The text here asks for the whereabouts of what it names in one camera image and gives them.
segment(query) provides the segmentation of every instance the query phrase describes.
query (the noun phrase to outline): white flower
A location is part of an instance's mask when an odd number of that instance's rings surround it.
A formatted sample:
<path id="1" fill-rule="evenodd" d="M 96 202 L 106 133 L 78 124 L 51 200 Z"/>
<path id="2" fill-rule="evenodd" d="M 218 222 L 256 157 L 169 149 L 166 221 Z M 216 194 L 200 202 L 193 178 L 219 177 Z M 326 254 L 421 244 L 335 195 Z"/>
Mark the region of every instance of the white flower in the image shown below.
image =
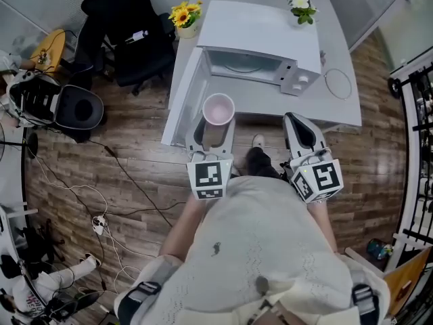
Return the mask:
<path id="1" fill-rule="evenodd" d="M 292 0 L 292 7 L 294 8 L 309 8 L 309 0 Z"/>

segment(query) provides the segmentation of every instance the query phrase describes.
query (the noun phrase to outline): fan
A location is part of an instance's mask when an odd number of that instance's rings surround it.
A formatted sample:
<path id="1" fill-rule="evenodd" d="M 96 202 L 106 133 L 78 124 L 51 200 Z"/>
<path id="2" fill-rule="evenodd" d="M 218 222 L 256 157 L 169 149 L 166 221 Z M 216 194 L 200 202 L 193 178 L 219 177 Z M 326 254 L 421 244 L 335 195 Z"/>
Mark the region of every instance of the fan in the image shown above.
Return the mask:
<path id="1" fill-rule="evenodd" d="M 33 159 L 38 152 L 38 136 L 36 133 L 32 133 L 30 137 L 27 139 L 27 143 L 25 144 L 17 144 L 13 142 L 5 141 L 5 132 L 0 123 L 0 161 L 3 158 L 3 154 L 5 152 L 5 146 L 19 146 L 19 147 L 27 147 L 30 150 L 29 157 Z"/>

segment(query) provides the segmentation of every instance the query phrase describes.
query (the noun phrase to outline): white pants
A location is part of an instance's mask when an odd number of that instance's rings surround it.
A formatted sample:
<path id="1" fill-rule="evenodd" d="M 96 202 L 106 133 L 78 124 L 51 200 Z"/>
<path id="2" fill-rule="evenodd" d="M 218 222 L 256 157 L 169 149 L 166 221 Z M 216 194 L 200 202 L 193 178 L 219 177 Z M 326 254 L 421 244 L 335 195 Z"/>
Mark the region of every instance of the white pants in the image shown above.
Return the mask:
<path id="1" fill-rule="evenodd" d="M 52 274 L 39 274 L 38 279 L 35 281 L 36 288 L 39 293 L 45 294 L 44 296 L 50 300 L 52 292 L 59 288 L 68 288 L 75 280 L 90 274 L 96 267 L 95 258 L 90 256 L 78 265 L 63 269 L 62 271 Z"/>

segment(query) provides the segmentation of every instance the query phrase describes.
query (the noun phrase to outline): potted plant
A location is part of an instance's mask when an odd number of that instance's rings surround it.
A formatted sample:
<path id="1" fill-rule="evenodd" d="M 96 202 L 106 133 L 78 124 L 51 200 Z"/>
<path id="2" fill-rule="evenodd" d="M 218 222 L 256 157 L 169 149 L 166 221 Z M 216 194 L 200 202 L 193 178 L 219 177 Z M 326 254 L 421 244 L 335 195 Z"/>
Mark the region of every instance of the potted plant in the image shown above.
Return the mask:
<path id="1" fill-rule="evenodd" d="M 297 19 L 297 25 L 306 25 L 314 23 L 313 15 L 317 12 L 317 8 L 313 6 L 310 0 L 290 0 L 289 6 L 291 12 Z"/>
<path id="2" fill-rule="evenodd" d="M 198 23 L 197 20 L 202 15 L 203 4 L 200 0 L 197 3 L 182 2 L 179 6 L 171 8 L 171 15 L 168 19 L 173 21 L 177 28 L 177 34 L 184 39 L 190 39 L 197 34 Z"/>

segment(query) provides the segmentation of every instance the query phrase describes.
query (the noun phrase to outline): yellow flower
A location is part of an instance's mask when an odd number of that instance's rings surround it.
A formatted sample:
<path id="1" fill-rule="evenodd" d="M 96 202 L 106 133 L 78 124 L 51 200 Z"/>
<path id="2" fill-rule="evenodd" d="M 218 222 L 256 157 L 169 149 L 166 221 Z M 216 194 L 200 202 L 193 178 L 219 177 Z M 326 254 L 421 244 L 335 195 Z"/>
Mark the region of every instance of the yellow flower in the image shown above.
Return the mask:
<path id="1" fill-rule="evenodd" d="M 199 11 L 199 10 L 200 10 L 200 6 L 199 6 L 198 4 L 196 4 L 196 3 L 190 3 L 190 4 L 187 6 L 187 10 L 188 10 L 189 12 L 196 12 L 196 11 Z"/>
<path id="2" fill-rule="evenodd" d="M 182 1 L 182 3 L 179 6 L 173 6 L 171 9 L 176 10 L 185 7 L 186 5 L 188 5 L 188 1 Z"/>
<path id="3" fill-rule="evenodd" d="M 189 17 L 191 16 L 189 15 L 189 12 L 186 7 L 178 9 L 176 11 L 176 16 L 174 19 L 175 26 L 181 28 L 189 20 Z"/>

